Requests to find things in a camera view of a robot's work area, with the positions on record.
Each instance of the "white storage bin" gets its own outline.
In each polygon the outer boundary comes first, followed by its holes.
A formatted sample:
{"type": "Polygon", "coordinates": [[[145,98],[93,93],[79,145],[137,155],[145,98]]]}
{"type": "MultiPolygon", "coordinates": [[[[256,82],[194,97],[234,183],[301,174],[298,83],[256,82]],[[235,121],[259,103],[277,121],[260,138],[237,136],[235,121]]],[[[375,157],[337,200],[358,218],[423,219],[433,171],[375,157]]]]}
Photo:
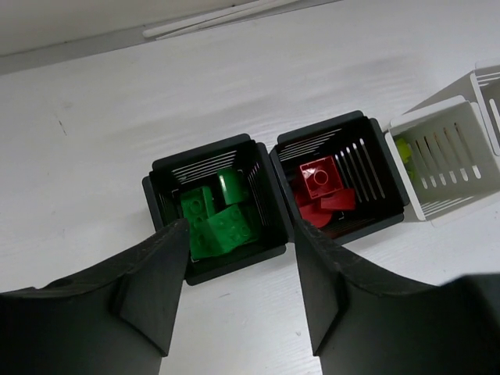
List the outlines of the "white storage bin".
{"type": "Polygon", "coordinates": [[[479,105],[491,147],[500,155],[500,59],[477,62],[476,69],[420,103],[414,109],[461,95],[479,105]]]}
{"type": "Polygon", "coordinates": [[[477,103],[456,96],[424,106],[393,119],[385,137],[419,220],[438,225],[500,199],[498,158],[477,103]],[[399,138],[411,151],[406,164],[399,138]]]}

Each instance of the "plastic brick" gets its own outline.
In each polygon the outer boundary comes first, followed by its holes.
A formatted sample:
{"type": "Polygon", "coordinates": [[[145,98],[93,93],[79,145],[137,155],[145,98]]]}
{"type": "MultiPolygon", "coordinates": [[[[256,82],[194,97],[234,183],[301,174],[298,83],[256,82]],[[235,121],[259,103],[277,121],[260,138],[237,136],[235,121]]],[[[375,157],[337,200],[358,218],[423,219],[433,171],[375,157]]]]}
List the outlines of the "plastic brick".
{"type": "Polygon", "coordinates": [[[309,194],[307,193],[307,191],[305,191],[305,189],[295,187],[293,189],[293,192],[294,192],[295,202],[299,207],[311,203],[311,198],[309,197],[309,194]]]}
{"type": "Polygon", "coordinates": [[[243,207],[240,206],[240,210],[247,220],[250,231],[252,232],[250,238],[245,242],[245,244],[257,241],[260,238],[260,234],[262,233],[262,223],[260,221],[259,211],[253,205],[247,205],[243,207]]]}
{"type": "Polygon", "coordinates": [[[334,158],[331,156],[302,164],[300,170],[311,199],[323,197],[344,188],[334,158]]]}
{"type": "Polygon", "coordinates": [[[317,228],[322,228],[327,225],[333,216],[331,211],[321,209],[317,202],[303,205],[299,207],[298,210],[304,220],[309,221],[317,228]]]}
{"type": "Polygon", "coordinates": [[[356,208],[354,189],[343,189],[320,199],[320,208],[328,211],[352,211],[356,208]]]}
{"type": "Polygon", "coordinates": [[[203,225],[203,234],[211,241],[215,255],[227,254],[256,237],[238,205],[208,218],[203,225]]]}
{"type": "Polygon", "coordinates": [[[234,168],[225,168],[217,171],[224,201],[227,205],[241,203],[248,199],[250,194],[245,186],[244,177],[234,168]]]}
{"type": "Polygon", "coordinates": [[[412,157],[412,150],[408,147],[408,143],[406,143],[403,138],[399,138],[395,143],[401,160],[406,164],[409,158],[412,157]]]}
{"type": "Polygon", "coordinates": [[[191,257],[195,260],[213,256],[213,250],[201,231],[202,224],[215,215],[210,187],[203,186],[180,195],[182,213],[191,225],[191,257]]]}

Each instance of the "white wall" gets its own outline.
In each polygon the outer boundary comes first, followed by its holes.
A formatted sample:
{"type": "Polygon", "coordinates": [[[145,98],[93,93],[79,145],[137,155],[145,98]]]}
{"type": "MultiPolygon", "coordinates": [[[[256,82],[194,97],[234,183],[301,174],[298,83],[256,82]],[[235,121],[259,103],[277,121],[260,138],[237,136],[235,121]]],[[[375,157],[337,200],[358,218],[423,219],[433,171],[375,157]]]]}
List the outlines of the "white wall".
{"type": "Polygon", "coordinates": [[[249,0],[1,0],[0,55],[249,0]]]}

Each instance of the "lego stud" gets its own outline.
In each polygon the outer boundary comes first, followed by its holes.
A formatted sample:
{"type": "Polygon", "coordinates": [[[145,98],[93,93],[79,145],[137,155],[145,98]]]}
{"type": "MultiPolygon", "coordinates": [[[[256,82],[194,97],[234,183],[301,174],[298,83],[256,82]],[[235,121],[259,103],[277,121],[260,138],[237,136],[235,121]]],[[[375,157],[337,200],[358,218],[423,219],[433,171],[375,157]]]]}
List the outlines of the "lego stud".
{"type": "Polygon", "coordinates": [[[193,223],[193,227],[195,229],[198,229],[202,223],[203,223],[203,218],[201,216],[196,216],[195,222],[193,223]]]}
{"type": "Polygon", "coordinates": [[[243,237],[248,237],[250,235],[250,228],[248,228],[246,225],[243,225],[241,228],[240,228],[240,234],[243,236],[243,237]]]}
{"type": "Polygon", "coordinates": [[[195,200],[195,201],[191,202],[191,205],[189,206],[189,208],[191,209],[191,211],[193,213],[200,213],[202,211],[202,203],[198,200],[195,200]]]}
{"type": "Polygon", "coordinates": [[[235,209],[232,213],[231,213],[231,217],[234,219],[234,220],[238,220],[240,217],[241,217],[241,211],[239,209],[235,209]]]}
{"type": "Polygon", "coordinates": [[[326,173],[324,170],[316,170],[312,178],[318,185],[325,185],[328,182],[328,173],[326,173]]]}

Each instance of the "ventilation slot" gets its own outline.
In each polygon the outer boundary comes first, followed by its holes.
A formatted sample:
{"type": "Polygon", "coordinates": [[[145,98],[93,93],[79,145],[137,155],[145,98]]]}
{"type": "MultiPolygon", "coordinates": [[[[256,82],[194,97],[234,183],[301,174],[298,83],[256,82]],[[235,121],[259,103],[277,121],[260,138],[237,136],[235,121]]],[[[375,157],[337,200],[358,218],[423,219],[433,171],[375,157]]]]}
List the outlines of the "ventilation slot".
{"type": "Polygon", "coordinates": [[[497,104],[494,99],[490,99],[489,101],[491,112],[493,113],[493,118],[495,122],[500,125],[500,113],[498,112],[497,104]]]}
{"type": "Polygon", "coordinates": [[[464,202],[473,199],[474,197],[465,197],[465,198],[457,198],[457,199],[447,199],[445,201],[437,201],[437,202],[429,202],[422,205],[423,214],[426,216],[434,215],[446,209],[450,209],[454,205],[460,205],[464,202]]]}
{"type": "Polygon", "coordinates": [[[359,202],[385,198],[384,189],[362,138],[358,143],[340,150],[334,158],[345,186],[354,188],[359,202]]]}
{"type": "Polygon", "coordinates": [[[314,153],[321,145],[325,142],[328,142],[338,131],[341,129],[336,129],[329,131],[327,133],[323,133],[321,135],[317,135],[315,137],[308,138],[305,141],[295,142],[289,145],[286,145],[283,150],[278,152],[278,157],[281,162],[285,160],[297,158],[299,156],[308,155],[314,153]]]}
{"type": "Polygon", "coordinates": [[[165,223],[166,222],[166,208],[167,205],[169,204],[169,201],[165,199],[163,194],[159,194],[159,204],[160,204],[160,214],[162,216],[162,221],[165,223]]]}
{"type": "Polygon", "coordinates": [[[233,166],[236,151],[227,152],[214,158],[195,162],[172,171],[172,174],[181,184],[186,184],[203,177],[217,173],[222,168],[233,166]]]}
{"type": "Polygon", "coordinates": [[[424,189],[481,178],[470,146],[457,123],[411,140],[409,148],[424,189]]]}
{"type": "Polygon", "coordinates": [[[260,186],[262,185],[259,183],[259,170],[260,165],[256,163],[248,174],[248,184],[250,185],[250,189],[252,190],[255,199],[255,205],[259,210],[259,216],[262,221],[262,225],[264,227],[268,227],[270,226],[271,222],[269,220],[269,213],[267,211],[268,208],[263,203],[263,194],[260,190],[260,186]]]}
{"type": "Polygon", "coordinates": [[[500,79],[500,72],[483,74],[482,76],[477,76],[477,83],[481,88],[485,88],[488,85],[494,83],[496,80],[500,79]]]}

